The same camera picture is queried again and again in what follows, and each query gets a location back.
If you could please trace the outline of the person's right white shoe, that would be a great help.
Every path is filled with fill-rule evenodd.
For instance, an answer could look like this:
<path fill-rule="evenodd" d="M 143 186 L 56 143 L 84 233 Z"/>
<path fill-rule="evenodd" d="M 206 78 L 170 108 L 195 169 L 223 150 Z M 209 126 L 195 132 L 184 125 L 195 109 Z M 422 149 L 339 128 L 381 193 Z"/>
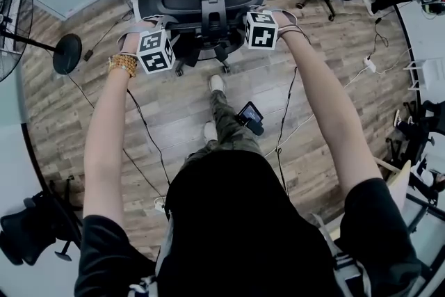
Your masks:
<path fill-rule="evenodd" d="M 215 91 L 220 91 L 223 93 L 225 91 L 225 84 L 220 75 L 215 74 L 210 78 L 209 89 L 212 93 Z"/>

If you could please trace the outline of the person's camouflage trousers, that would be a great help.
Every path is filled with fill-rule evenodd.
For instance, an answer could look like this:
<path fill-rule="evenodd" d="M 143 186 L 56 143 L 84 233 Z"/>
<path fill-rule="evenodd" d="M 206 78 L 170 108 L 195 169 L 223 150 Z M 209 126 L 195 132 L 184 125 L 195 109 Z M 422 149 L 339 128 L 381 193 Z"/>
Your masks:
<path fill-rule="evenodd" d="M 202 159 L 207 154 L 222 150 L 243 150 L 262 156 L 263 154 L 254 134 L 236 121 L 235 111 L 227 103 L 224 92 L 221 90 L 213 91 L 210 102 L 213 114 L 213 122 L 211 124 L 215 125 L 217 138 L 208 139 L 203 148 L 189 155 L 181 170 Z"/>

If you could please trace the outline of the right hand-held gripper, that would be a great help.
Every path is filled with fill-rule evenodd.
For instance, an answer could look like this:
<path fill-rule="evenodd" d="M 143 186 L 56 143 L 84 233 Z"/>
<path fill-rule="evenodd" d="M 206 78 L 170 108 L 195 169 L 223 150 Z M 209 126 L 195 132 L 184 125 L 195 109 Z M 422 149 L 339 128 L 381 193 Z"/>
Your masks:
<path fill-rule="evenodd" d="M 287 10 L 266 10 L 265 5 L 250 6 L 245 18 L 245 45 L 248 49 L 274 50 L 279 33 L 279 24 L 274 16 L 282 13 L 292 25 L 297 17 Z"/>

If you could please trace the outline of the white folding stool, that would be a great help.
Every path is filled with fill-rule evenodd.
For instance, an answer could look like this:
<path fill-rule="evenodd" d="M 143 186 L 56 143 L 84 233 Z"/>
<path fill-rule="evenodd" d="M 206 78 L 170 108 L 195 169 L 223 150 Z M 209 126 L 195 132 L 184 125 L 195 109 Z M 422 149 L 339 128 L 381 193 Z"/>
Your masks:
<path fill-rule="evenodd" d="M 445 58 L 427 58 L 411 61 L 403 68 L 410 73 L 409 90 L 429 90 L 431 86 L 445 81 Z"/>

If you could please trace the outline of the person's left hand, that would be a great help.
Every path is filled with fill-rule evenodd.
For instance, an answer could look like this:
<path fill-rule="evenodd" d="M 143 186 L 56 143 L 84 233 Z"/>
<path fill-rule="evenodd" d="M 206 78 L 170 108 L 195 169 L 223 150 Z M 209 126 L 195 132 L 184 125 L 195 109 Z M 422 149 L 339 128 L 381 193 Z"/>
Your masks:
<path fill-rule="evenodd" d="M 139 39 L 139 33 L 128 33 L 124 39 L 121 52 L 136 55 L 138 51 Z"/>

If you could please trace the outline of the person's right forearm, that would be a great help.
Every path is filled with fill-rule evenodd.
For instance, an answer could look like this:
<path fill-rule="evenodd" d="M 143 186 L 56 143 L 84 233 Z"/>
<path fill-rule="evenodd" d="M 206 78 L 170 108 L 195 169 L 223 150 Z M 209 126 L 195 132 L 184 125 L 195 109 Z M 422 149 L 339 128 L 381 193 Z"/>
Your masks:
<path fill-rule="evenodd" d="M 282 39 L 299 69 L 309 105 L 330 149 L 343 193 L 348 194 L 368 179 L 380 178 L 357 111 L 334 72 L 301 32 L 290 28 L 283 32 Z"/>

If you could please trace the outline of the person's right hand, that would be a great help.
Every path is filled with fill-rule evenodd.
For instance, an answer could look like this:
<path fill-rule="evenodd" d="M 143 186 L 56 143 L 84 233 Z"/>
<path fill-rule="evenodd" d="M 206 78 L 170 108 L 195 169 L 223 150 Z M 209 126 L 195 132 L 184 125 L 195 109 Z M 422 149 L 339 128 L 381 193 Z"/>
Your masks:
<path fill-rule="evenodd" d="M 289 13 L 274 12 L 273 17 L 278 24 L 278 34 L 280 35 L 284 30 L 294 28 L 297 25 L 295 16 Z"/>

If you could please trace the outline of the black standing fan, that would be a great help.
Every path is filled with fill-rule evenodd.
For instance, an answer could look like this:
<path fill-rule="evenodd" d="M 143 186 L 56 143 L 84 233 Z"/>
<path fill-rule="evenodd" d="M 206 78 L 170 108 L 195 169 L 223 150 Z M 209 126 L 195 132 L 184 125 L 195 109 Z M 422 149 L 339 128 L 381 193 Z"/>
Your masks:
<path fill-rule="evenodd" d="M 28 45 L 52 53 L 54 70 L 67 75 L 81 59 L 82 43 L 78 35 L 64 35 L 52 47 L 30 38 L 34 0 L 0 0 L 0 82 L 19 64 Z"/>

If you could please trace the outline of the person's left forearm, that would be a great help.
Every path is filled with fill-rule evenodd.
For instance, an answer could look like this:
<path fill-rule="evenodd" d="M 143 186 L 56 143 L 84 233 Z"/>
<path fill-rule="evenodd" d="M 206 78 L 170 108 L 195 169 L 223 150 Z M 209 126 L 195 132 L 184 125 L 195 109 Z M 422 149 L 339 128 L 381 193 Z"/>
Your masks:
<path fill-rule="evenodd" d="M 84 152 L 83 215 L 106 217 L 124 226 L 122 155 L 129 73 L 111 70 L 95 105 Z"/>

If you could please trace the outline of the person's white shoe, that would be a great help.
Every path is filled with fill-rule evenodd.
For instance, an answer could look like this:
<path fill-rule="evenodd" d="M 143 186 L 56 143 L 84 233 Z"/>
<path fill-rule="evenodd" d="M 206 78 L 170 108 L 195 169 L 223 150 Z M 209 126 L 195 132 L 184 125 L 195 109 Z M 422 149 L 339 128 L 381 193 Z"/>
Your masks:
<path fill-rule="evenodd" d="M 209 89 L 212 93 L 215 91 L 220 91 L 223 93 L 225 91 L 225 84 L 220 75 L 215 74 L 210 78 Z"/>
<path fill-rule="evenodd" d="M 218 134 L 216 131 L 215 122 L 209 121 L 204 125 L 203 138 L 204 138 L 205 144 L 209 143 L 210 141 L 218 140 Z"/>

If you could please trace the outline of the person's left white shoe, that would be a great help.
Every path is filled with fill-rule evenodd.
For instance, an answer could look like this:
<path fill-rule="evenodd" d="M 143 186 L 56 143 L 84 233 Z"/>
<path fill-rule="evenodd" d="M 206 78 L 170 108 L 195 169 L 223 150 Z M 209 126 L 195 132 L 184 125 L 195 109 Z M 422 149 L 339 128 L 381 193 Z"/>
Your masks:
<path fill-rule="evenodd" d="M 215 122 L 209 121 L 204 125 L 203 138 L 204 138 L 205 144 L 209 143 L 210 141 L 218 140 L 218 134 L 216 131 Z"/>

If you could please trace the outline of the light wooden table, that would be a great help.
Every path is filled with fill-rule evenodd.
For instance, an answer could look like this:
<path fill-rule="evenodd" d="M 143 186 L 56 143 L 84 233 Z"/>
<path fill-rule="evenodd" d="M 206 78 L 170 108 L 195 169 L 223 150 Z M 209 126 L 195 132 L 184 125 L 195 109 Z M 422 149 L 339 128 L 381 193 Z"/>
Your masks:
<path fill-rule="evenodd" d="M 378 166 L 382 166 L 383 168 L 386 168 L 390 171 L 390 177 L 386 181 L 386 183 L 391 193 L 392 199 L 396 203 L 399 211 L 402 212 L 405 204 L 411 173 L 411 161 L 406 161 L 403 167 L 399 169 L 379 158 L 375 157 L 374 159 Z M 321 231 L 321 233 L 325 236 L 328 235 L 333 241 L 337 240 L 340 237 L 340 224 L 343 216 L 344 214 L 341 214 L 340 216 L 331 220 L 329 223 L 325 224 L 320 216 L 314 214 L 314 218 L 320 225 L 319 230 Z"/>

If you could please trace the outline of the person's black t-shirt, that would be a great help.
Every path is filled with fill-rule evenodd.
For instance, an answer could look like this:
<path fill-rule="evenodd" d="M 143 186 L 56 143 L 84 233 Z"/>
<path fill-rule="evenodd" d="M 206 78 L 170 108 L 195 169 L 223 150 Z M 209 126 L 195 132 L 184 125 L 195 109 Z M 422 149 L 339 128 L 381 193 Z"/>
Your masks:
<path fill-rule="evenodd" d="M 102 216 L 83 222 L 75 297 L 127 297 L 154 276 L 159 297 L 341 297 L 334 257 L 259 154 L 219 151 L 181 170 L 157 262 Z"/>

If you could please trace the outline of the black screen device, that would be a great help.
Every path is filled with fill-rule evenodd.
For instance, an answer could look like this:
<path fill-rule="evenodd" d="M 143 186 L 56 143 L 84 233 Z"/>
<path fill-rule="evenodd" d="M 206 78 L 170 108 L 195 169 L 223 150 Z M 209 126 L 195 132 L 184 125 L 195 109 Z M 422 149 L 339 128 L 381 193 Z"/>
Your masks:
<path fill-rule="evenodd" d="M 256 136 L 261 136 L 264 133 L 263 118 L 263 115 L 251 101 L 236 115 L 238 123 L 247 127 Z"/>

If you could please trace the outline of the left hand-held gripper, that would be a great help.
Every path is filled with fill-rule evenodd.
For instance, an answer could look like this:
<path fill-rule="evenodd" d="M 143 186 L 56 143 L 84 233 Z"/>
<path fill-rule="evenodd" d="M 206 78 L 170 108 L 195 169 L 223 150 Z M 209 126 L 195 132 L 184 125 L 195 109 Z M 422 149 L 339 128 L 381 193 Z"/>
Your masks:
<path fill-rule="evenodd" d="M 119 55 L 126 56 L 130 61 L 140 63 L 146 74 L 154 74 L 171 70 L 176 57 L 170 39 L 169 26 L 176 24 L 170 15 L 150 15 L 143 18 L 144 22 L 159 22 L 160 29 L 132 29 L 123 34 L 117 41 Z M 124 42 L 130 34 L 138 35 L 135 53 L 123 51 Z"/>

